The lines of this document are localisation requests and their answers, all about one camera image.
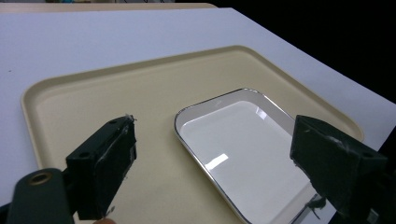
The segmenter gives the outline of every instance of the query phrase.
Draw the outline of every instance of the dark background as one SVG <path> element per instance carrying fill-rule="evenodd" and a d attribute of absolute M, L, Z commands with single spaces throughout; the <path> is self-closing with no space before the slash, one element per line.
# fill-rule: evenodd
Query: dark background
<path fill-rule="evenodd" d="M 396 104 L 396 7 L 390 1 L 177 1 L 232 7 L 346 77 Z M 396 130 L 379 152 L 396 168 Z M 354 223 L 338 214 L 332 224 Z"/>

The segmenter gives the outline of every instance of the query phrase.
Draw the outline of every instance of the white table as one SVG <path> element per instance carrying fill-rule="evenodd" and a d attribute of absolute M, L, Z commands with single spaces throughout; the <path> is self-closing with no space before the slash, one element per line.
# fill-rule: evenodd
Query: white table
<path fill-rule="evenodd" d="M 37 169 L 20 99 L 47 77 L 243 45 L 354 119 L 367 146 L 378 150 L 396 125 L 395 104 L 232 8 L 66 11 L 0 14 L 0 204 Z M 327 223 L 334 210 L 328 205 L 318 212 L 322 219 L 313 220 Z"/>

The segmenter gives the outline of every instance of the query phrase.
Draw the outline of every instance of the beige tray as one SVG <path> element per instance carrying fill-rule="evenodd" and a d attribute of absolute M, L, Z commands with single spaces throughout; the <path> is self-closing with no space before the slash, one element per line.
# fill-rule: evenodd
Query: beige tray
<path fill-rule="evenodd" d="M 46 79 L 29 88 L 21 104 L 41 168 L 64 169 L 64 158 L 108 120 L 137 119 L 137 160 L 110 215 L 118 223 L 240 223 L 173 125 L 180 109 L 241 88 L 260 91 L 294 118 L 323 119 L 363 138 L 353 120 L 241 46 Z"/>

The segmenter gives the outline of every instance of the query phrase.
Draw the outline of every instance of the wooden surface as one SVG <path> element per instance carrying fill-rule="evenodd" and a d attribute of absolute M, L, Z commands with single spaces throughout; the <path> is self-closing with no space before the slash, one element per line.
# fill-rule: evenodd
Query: wooden surface
<path fill-rule="evenodd" d="M 211 8 L 208 3 L 0 3 L 0 13 Z"/>

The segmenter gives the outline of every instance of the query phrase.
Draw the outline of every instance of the rectangular tray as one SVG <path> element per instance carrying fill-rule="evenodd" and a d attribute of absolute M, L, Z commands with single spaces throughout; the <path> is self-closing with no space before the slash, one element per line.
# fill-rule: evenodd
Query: rectangular tray
<path fill-rule="evenodd" d="M 26 90 L 21 105 L 42 168 L 64 169 L 65 157 L 104 122 L 124 114 L 137 119 L 138 158 L 110 215 L 119 223 L 240 223 L 173 122 L 181 108 L 241 88 L 265 94 L 293 118 L 322 119 L 362 139 L 353 120 L 242 46 L 49 78 Z"/>
<path fill-rule="evenodd" d="M 189 106 L 175 118 L 180 141 L 246 223 L 282 223 L 280 216 L 287 223 L 296 216 L 290 208 L 314 196 L 304 193 L 310 181 L 290 159 L 293 128 L 292 117 L 249 89 Z"/>

